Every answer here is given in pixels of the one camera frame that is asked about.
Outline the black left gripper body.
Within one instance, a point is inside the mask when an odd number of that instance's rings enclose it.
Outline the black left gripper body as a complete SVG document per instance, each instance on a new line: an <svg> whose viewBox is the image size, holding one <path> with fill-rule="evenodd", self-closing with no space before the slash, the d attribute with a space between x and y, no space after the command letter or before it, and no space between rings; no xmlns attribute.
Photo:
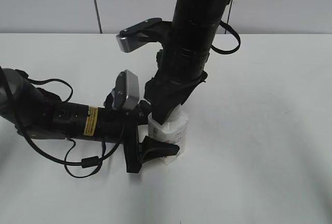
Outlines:
<svg viewBox="0 0 332 224"><path fill-rule="evenodd" d="M138 173L142 164L139 162L139 125L133 110L114 110L112 108L112 92L104 102L103 113L100 115L100 128L105 131L102 139L103 149L106 143L114 143L109 152L102 153L102 160L110 158L120 145L123 145L123 153L128 173Z"/></svg>

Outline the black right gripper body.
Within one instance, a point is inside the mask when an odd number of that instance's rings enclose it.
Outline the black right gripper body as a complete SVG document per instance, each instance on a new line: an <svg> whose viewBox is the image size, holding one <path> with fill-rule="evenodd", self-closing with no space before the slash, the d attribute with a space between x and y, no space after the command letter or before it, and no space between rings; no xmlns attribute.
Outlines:
<svg viewBox="0 0 332 224"><path fill-rule="evenodd" d="M184 104L192 91L202 82L208 74L202 74L191 81L182 81L161 74L160 71L145 84L144 99L150 102L153 113L169 113L179 104Z"/></svg>

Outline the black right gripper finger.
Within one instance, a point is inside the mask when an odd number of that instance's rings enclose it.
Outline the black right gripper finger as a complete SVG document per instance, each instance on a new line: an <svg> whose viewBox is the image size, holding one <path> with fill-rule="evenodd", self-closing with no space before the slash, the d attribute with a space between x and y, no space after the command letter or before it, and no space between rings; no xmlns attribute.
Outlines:
<svg viewBox="0 0 332 224"><path fill-rule="evenodd" d="M180 103L162 102L153 104L151 108L152 118L160 125L163 125L174 109L181 106Z"/></svg>

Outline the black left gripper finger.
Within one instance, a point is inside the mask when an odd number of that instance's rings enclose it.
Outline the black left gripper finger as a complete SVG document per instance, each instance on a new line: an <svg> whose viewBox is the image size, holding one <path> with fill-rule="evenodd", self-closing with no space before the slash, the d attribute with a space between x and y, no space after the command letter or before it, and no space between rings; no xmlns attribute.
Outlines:
<svg viewBox="0 0 332 224"><path fill-rule="evenodd" d="M137 121L137 125L147 125L148 115L150 113L151 113L151 105L145 100L140 100L134 109L134 115Z"/></svg>
<svg viewBox="0 0 332 224"><path fill-rule="evenodd" d="M139 143L139 162L145 162L168 156L175 156L180 148L176 144L169 144L157 141L149 136L145 136L144 140Z"/></svg>

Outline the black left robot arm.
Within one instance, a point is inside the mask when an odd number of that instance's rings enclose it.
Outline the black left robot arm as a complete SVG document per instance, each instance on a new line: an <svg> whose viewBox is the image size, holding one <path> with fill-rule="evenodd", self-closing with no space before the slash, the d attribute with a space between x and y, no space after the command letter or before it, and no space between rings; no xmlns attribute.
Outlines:
<svg viewBox="0 0 332 224"><path fill-rule="evenodd" d="M150 104L140 99L138 77L131 71L119 73L103 107L63 100L43 89L44 84L19 69L1 69L1 116L43 157L65 168L91 167L97 173L103 162L122 146L127 172L138 173L143 163L179 152L176 144L151 137L139 139L139 126L148 123ZM37 139L96 141L102 144L102 154L79 162L58 159L42 151L35 144Z"/></svg>

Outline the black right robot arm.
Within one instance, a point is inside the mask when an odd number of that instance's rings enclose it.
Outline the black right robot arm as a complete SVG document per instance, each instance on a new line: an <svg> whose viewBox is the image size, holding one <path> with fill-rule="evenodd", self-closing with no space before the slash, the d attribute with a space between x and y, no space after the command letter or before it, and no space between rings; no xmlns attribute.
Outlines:
<svg viewBox="0 0 332 224"><path fill-rule="evenodd" d="M157 55L157 72L145 85L144 97L159 124L205 81L204 66L229 1L177 0L170 30Z"/></svg>

